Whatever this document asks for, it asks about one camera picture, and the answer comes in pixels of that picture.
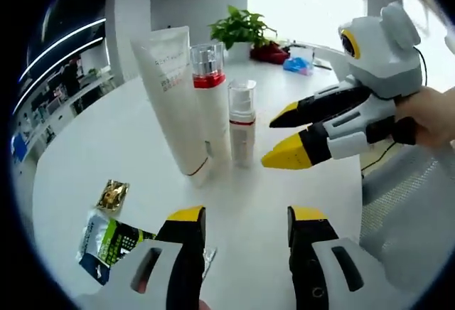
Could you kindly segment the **person's right hand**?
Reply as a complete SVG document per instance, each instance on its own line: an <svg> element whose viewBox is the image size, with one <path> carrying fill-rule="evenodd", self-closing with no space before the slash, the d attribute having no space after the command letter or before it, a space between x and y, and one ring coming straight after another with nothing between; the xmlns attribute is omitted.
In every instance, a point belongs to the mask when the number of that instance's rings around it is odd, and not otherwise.
<svg viewBox="0 0 455 310"><path fill-rule="evenodd" d="M422 87L396 102L394 140L401 144L441 147L454 140L454 88L439 92Z"/></svg>

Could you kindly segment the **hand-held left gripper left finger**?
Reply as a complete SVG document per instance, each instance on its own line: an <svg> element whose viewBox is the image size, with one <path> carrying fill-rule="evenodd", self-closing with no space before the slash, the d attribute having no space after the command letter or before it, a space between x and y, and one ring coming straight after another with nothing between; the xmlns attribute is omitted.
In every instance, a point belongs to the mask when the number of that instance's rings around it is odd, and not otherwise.
<svg viewBox="0 0 455 310"><path fill-rule="evenodd" d="M204 249L205 207L178 210L154 240L114 263L106 285L85 295L85 308L198 309Z"/></svg>

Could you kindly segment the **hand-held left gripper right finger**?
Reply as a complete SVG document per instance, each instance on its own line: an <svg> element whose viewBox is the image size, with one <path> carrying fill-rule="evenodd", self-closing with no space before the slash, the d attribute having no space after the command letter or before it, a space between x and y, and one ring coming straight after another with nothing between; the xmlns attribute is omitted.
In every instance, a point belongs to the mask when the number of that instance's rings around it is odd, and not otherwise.
<svg viewBox="0 0 455 310"><path fill-rule="evenodd" d="M317 208L287 208L289 269L297 309L389 309L381 264L360 245L339 238Z"/></svg>

